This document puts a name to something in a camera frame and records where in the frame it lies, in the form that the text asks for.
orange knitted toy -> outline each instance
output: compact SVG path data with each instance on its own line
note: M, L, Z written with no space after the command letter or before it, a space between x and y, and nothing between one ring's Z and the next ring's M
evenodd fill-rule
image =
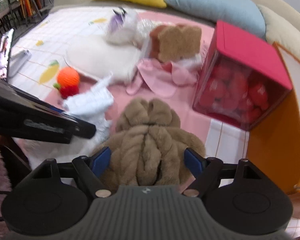
M78 86L80 77L76 70L71 67L65 67L58 73L57 82L60 87Z

